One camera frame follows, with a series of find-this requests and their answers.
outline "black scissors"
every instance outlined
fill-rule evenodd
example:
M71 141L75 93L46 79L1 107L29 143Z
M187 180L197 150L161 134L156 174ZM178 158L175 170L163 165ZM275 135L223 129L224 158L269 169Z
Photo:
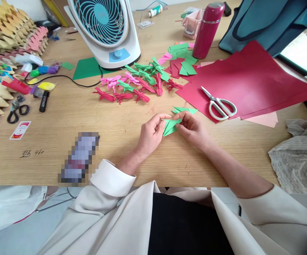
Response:
M8 117L7 117L8 123L14 124L14 123L18 122L19 116L16 113L17 110L19 111L19 114L22 115L22 116L29 113L30 107L28 105L26 105L26 104L20 105L20 103L23 102L24 100L25 100L25 98L23 96L18 96L17 100L14 100L12 102L11 111L10 111L10 114L8 115Z

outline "hand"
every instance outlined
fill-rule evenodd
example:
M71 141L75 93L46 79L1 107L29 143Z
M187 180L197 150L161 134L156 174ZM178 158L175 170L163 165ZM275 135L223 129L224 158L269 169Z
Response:
M177 130L187 141L204 152L212 143L212 140L203 123L188 111L177 113L172 119L177 120L179 118L182 122L175 125Z
M134 149L134 153L137 154L143 160L146 159L160 144L166 121L161 119L170 119L168 114L157 113L148 122L142 125L138 144Z

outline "white sleeve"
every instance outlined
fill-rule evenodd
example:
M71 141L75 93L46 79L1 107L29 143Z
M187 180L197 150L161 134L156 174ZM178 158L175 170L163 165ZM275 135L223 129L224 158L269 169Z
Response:
M274 185L268 193L256 197L238 198L242 209L255 225L293 223L307 225L307 208Z
M136 176L118 170L103 159L90 185L84 187L64 213L60 223L37 254L61 254L105 214L117 206L132 187Z

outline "glue stick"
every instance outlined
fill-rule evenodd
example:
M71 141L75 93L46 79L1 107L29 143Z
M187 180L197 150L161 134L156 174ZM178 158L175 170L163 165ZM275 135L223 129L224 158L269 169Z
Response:
M152 18L153 16L156 16L157 14L161 13L163 11L163 6L159 5L151 10L149 10L149 17Z

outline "scissors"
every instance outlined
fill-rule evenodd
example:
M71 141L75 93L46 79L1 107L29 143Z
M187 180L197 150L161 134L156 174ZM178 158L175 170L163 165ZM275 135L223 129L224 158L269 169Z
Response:
M18 96L17 100L14 100L12 102L12 106L11 106L11 111L10 114L7 117L7 122L10 124L14 124L17 123L19 120L19 116L17 115L16 111L19 111L20 115L26 115L29 113L30 111L30 107L26 104L20 105L21 102L23 102L25 100L25 98L23 96Z
M201 86L201 88L204 91L204 93L210 98L209 113L214 119L216 119L216 120L226 120L229 117L232 117L237 113L237 107L232 102L230 102L226 99L215 98L205 88L203 88L202 86ZM230 105L233 109L233 112L231 112L228 108L226 108L226 106L222 102ZM214 106L214 108L222 115L222 118L217 117L212 112L212 110L211 110L212 106Z

